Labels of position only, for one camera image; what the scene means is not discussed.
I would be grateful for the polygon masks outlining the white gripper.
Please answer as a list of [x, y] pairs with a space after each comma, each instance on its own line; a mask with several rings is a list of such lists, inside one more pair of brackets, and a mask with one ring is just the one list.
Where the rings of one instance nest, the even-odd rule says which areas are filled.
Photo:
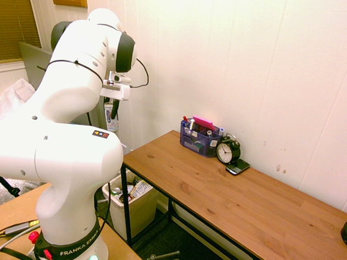
[[102, 97], [109, 97], [113, 100], [112, 118], [116, 118], [120, 100], [128, 100], [130, 98], [130, 84], [121, 83], [112, 80], [103, 80], [103, 87], [100, 91]]

